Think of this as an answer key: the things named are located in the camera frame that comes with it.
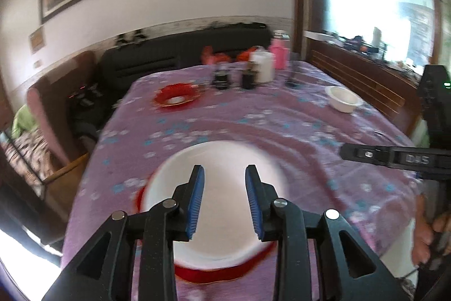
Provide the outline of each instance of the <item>person's hand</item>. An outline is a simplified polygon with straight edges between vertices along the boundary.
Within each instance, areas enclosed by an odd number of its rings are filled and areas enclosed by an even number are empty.
[[[440,216],[429,226],[425,218],[425,198],[423,195],[417,197],[417,208],[415,214],[414,246],[412,248],[412,263],[417,266],[426,264],[431,257],[430,244],[434,241],[434,231],[442,232],[447,221],[447,215]],[[451,222],[448,223],[447,231],[451,231]],[[451,245],[448,244],[445,255],[451,254]]]

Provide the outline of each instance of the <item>sofa backrest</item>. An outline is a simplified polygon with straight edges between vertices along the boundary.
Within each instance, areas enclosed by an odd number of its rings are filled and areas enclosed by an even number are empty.
[[[205,46],[211,45],[213,52],[234,58],[256,45],[267,48],[270,42],[271,31],[267,28],[235,25],[173,34],[107,50],[99,72],[107,88],[125,93],[142,76],[200,65]]]
[[[67,99],[90,83],[96,58],[92,51],[82,52],[51,70],[26,93],[26,103],[37,120],[49,149],[66,166],[79,158],[83,149],[74,140],[67,120]]]

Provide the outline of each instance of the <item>tablecloth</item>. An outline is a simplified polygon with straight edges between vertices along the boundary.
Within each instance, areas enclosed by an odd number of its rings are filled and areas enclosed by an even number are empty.
[[[296,89],[285,87],[287,71],[277,71],[273,82],[243,90],[238,85],[242,67],[231,66],[231,89],[208,88],[177,111],[155,107],[155,92],[172,83],[210,81],[213,66],[155,73],[132,85],[80,184],[62,266],[113,211],[135,212],[137,192],[161,163],[188,146],[215,140],[242,141],[270,154],[286,176],[289,200],[310,212],[336,208],[377,253],[393,243],[413,215],[413,173],[343,161],[338,152],[343,142],[393,145],[374,130],[400,146],[412,146],[411,141],[368,104],[352,114],[330,107],[324,88],[341,84],[308,63],[300,63]],[[179,300],[271,300],[275,258],[271,254],[231,282],[201,286],[178,279]]]

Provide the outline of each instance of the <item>pink bottle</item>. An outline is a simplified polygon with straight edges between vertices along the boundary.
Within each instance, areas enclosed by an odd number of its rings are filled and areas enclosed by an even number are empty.
[[[289,36],[285,31],[274,31],[274,38],[271,40],[271,45],[268,48],[274,54],[276,69],[286,69],[289,60],[289,49],[286,47],[289,41]]]

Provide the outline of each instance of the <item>white jar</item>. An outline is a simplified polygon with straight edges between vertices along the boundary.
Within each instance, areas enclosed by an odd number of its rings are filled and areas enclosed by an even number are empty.
[[[274,79],[274,63],[276,58],[272,52],[259,47],[256,51],[251,53],[249,60],[255,63],[257,83],[267,83]]]

